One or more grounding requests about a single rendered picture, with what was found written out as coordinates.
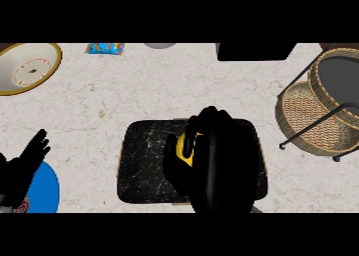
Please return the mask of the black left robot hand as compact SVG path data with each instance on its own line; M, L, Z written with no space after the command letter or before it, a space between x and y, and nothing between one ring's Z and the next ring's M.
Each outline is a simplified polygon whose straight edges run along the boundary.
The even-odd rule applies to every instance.
M22 204L34 174L50 151L47 132L40 129L18 157L6 160L0 152L0 212L12 212Z

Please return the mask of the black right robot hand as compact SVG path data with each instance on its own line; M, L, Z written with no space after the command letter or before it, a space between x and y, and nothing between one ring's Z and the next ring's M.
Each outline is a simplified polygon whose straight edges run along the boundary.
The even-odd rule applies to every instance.
M267 175L254 126L225 110L202 109L188 120L185 142L195 142L192 166L176 156L177 137L164 146L163 173L198 214L250 213L267 194Z

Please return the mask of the yellow lemon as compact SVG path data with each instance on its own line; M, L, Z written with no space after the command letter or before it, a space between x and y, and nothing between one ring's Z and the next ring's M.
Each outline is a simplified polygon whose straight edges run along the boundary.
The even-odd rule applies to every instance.
M195 147L195 142L186 143L185 135L180 135L176 143L176 156L186 163L188 166L192 166L194 147Z

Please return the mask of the black marble tray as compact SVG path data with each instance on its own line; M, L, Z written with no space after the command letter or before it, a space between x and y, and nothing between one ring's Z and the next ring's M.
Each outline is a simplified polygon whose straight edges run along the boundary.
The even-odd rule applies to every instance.
M117 196L132 204L188 203L163 173L163 152L170 134L180 136L186 119L142 120L126 130L118 166Z

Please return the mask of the wicker tiered basket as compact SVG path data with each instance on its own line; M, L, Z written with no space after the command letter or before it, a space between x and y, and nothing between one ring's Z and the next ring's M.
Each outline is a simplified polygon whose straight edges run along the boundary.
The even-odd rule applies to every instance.
M325 50L278 95L275 118L287 141L335 162L359 150L359 49Z

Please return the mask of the blue round plate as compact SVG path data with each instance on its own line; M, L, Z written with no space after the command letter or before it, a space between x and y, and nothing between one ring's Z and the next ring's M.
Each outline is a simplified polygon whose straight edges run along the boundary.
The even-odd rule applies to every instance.
M59 182L56 173L46 162L40 164L28 192L15 209L0 207L0 213L55 213L59 205Z

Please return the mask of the white bowl with gold rim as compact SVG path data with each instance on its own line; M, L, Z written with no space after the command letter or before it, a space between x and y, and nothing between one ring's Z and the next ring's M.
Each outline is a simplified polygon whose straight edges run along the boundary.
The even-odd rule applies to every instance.
M62 60L56 43L16 43L0 51L0 95L21 94L53 75Z

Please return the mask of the black appliance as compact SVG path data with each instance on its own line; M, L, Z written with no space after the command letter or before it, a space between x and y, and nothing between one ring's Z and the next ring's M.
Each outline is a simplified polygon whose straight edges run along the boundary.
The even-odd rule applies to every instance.
M217 43L219 61L282 61L294 43Z

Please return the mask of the grey round object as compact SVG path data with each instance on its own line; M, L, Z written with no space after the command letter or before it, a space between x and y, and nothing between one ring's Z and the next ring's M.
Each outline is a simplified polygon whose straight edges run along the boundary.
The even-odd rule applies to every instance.
M174 46L176 43L143 43L152 49L167 49Z

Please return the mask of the blue snack packet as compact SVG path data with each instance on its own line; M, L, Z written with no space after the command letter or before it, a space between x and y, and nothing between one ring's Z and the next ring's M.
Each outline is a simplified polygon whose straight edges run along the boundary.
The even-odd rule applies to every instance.
M124 48L123 43L89 43L86 47L86 53L121 55L123 48Z

